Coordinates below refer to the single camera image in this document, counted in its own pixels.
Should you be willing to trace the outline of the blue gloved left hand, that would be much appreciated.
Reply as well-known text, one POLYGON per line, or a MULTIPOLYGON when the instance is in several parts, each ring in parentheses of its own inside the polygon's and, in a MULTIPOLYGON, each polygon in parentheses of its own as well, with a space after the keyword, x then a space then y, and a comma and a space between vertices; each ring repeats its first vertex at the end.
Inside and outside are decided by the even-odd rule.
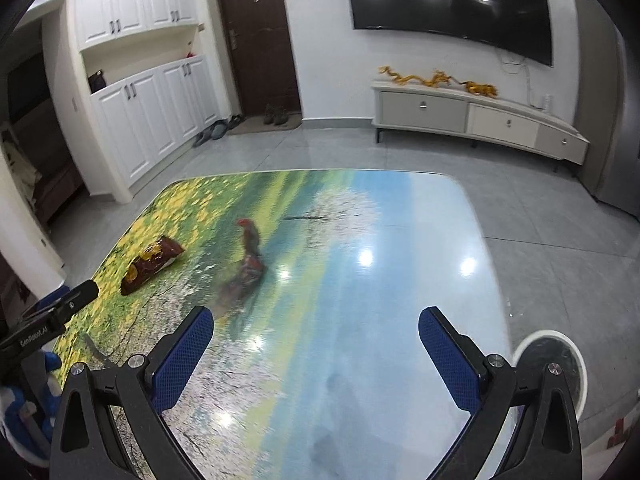
POLYGON ((1 364, 1 442, 26 464, 49 467, 50 443, 62 388, 53 351, 38 349, 20 364, 1 364))

